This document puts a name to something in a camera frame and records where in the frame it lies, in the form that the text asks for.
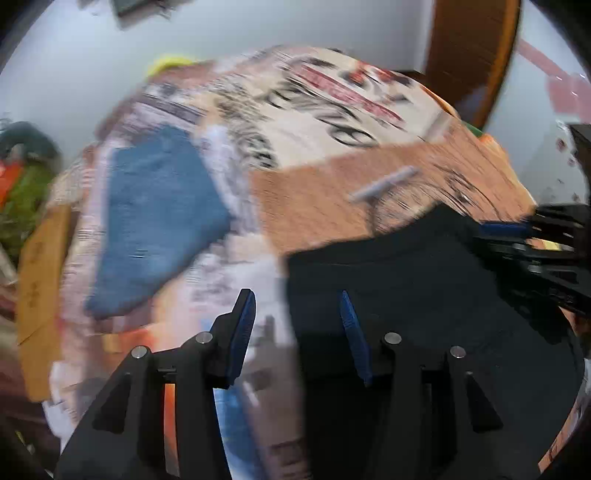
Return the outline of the orange box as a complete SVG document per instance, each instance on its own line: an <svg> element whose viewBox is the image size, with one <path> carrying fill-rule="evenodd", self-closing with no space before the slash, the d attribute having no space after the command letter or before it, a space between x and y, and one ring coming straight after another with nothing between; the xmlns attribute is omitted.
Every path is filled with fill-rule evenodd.
<svg viewBox="0 0 591 480"><path fill-rule="evenodd" d="M21 163L5 163L1 162L0 174L0 206L3 206L6 199L15 186L16 182L22 175L24 167Z"/></svg>

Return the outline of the yellow pillow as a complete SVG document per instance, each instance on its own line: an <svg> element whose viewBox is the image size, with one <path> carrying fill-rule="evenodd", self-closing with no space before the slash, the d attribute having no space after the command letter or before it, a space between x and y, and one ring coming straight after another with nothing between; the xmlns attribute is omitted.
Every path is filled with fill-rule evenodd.
<svg viewBox="0 0 591 480"><path fill-rule="evenodd" d="M180 68L197 62L184 56L166 55L154 60L147 69L146 77L150 78L170 69Z"/></svg>

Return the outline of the black pants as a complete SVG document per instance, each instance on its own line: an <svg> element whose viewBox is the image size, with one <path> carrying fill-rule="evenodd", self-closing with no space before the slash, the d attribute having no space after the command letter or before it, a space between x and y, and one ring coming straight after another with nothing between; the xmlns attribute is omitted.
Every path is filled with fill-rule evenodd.
<svg viewBox="0 0 591 480"><path fill-rule="evenodd" d="M584 357L567 309L532 274L477 248L480 224L439 204L398 231L288 259L304 445L315 479L374 479L365 428L372 404L342 327L342 292L416 345L462 347L539 467L575 403Z"/></svg>

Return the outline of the grey plush toy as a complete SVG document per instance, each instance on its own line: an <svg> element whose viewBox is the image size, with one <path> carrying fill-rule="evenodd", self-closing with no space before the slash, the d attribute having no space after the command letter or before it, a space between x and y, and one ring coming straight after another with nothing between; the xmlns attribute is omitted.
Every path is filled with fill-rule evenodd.
<svg viewBox="0 0 591 480"><path fill-rule="evenodd" d="M49 160L58 156L55 143L29 122L13 122L1 131L2 158L7 158L18 145L21 146L25 157Z"/></svg>

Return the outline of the green patterned box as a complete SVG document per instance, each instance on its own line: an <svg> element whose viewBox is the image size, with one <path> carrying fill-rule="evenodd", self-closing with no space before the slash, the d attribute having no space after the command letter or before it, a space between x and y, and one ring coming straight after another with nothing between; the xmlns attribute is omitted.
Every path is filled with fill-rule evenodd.
<svg viewBox="0 0 591 480"><path fill-rule="evenodd" d="M1 207L1 245L15 266L24 243L41 218L41 208L53 178L46 164L27 164Z"/></svg>

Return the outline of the brown wooden door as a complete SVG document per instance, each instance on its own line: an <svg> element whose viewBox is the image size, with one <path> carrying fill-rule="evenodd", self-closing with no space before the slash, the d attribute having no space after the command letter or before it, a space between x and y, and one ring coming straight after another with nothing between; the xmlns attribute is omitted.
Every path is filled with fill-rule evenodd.
<svg viewBox="0 0 591 480"><path fill-rule="evenodd" d="M471 96L464 119L483 128L505 79L517 37L518 0L434 3L425 85L455 109Z"/></svg>

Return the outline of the folded blue jeans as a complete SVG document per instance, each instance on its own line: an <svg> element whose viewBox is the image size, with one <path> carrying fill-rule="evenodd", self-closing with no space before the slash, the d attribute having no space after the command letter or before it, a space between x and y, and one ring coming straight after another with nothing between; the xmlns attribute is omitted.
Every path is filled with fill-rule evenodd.
<svg viewBox="0 0 591 480"><path fill-rule="evenodd" d="M125 315L230 230L231 214L190 135L164 125L112 157L106 234L85 310Z"/></svg>

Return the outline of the wall mounted black television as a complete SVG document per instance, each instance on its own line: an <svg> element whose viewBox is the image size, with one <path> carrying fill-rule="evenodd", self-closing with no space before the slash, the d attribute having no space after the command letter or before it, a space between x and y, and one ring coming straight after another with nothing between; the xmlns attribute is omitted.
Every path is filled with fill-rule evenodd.
<svg viewBox="0 0 591 480"><path fill-rule="evenodd" d="M135 13L147 7L165 10L170 6L167 0L112 0L114 12L119 18Z"/></svg>

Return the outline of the newspaper print bed sheet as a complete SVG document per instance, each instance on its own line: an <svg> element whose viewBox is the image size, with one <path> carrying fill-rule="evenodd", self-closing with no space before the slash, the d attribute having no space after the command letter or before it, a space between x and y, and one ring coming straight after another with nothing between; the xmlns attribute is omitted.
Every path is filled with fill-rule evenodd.
<svg viewBox="0 0 591 480"><path fill-rule="evenodd" d="M164 125L190 135L230 230L147 301L96 320L85 305L105 240L112 157ZM291 255L398 231L439 204L478 223L519 222L535 209L506 156L420 83L315 47L274 47L150 79L105 124L86 182L51 384L73 409L75 430L134 347L177 348L252 290L242 371L213 393L228 479L315 479L287 302ZM166 386L169 479L179 479L174 392Z"/></svg>

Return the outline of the wooden lap table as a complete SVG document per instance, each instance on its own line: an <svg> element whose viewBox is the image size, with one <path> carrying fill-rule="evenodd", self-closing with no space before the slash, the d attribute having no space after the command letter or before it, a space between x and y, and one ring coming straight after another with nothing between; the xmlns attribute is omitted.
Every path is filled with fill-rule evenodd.
<svg viewBox="0 0 591 480"><path fill-rule="evenodd" d="M59 291L70 224L70 205L52 208L25 242L19 258L17 344L26 394L35 403L51 397L51 367L61 358Z"/></svg>

